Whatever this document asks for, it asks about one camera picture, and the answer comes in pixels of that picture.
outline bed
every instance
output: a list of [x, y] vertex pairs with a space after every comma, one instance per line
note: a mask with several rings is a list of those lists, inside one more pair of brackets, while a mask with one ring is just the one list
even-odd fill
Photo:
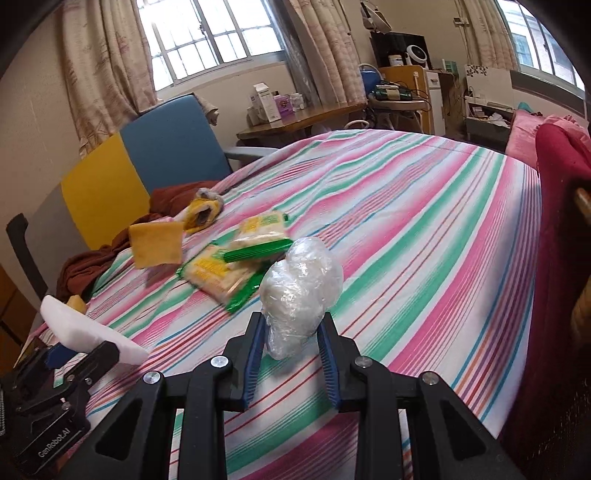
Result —
[[[292, 238], [322, 239], [343, 264], [344, 291], [332, 309], [339, 332], [392, 371], [438, 372], [499, 434], [527, 353], [541, 215], [534, 169], [440, 137], [338, 131], [289, 145], [215, 190], [226, 207], [184, 240], [185, 259], [213, 240], [229, 241], [248, 216], [287, 212]], [[143, 373], [193, 369], [243, 333], [259, 309], [254, 297], [231, 316], [175, 267], [135, 270], [131, 252], [122, 252], [96, 282], [87, 315], [151, 353], [141, 367], [118, 365], [93, 387], [92, 426]], [[44, 325], [35, 333], [56, 341]], [[181, 418], [179, 411], [171, 479]], [[226, 414], [228, 476], [353, 478], [356, 421], [330, 408], [314, 339], [284, 361], [265, 355], [251, 408]]]

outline wooden cabinet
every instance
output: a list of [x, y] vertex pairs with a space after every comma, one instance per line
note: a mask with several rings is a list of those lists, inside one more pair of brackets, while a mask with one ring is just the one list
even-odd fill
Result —
[[17, 361], [36, 313], [0, 267], [0, 375]]

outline food package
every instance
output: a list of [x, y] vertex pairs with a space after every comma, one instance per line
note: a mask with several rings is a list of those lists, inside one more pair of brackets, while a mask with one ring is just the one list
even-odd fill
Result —
[[257, 262], [223, 260], [225, 249], [208, 245], [185, 263], [179, 275], [219, 301], [231, 313], [237, 312], [257, 290], [265, 270]]
[[288, 238], [285, 218], [285, 214], [272, 210], [243, 220], [234, 240], [230, 242], [230, 250]]
[[285, 232], [287, 219], [285, 213], [272, 210], [243, 220], [224, 260], [277, 260], [293, 243]]

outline window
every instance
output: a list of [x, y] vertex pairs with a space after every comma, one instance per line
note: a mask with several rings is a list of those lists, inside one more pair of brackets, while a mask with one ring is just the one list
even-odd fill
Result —
[[521, 65], [533, 67], [534, 62], [531, 59], [530, 46], [527, 44], [527, 37], [513, 33], [513, 40], [515, 41], [515, 50], [517, 52], [517, 61]]
[[209, 69], [281, 50], [262, 0], [137, 0], [161, 90]]
[[521, 71], [583, 98], [581, 77], [548, 29], [516, 1], [497, 1], [513, 36]]

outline crumpled plastic bag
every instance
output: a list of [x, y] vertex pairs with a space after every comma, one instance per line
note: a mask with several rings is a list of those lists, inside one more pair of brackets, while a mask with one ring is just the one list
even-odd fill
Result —
[[296, 240], [259, 288], [269, 354], [281, 360], [300, 352], [342, 291], [343, 267], [322, 240]]

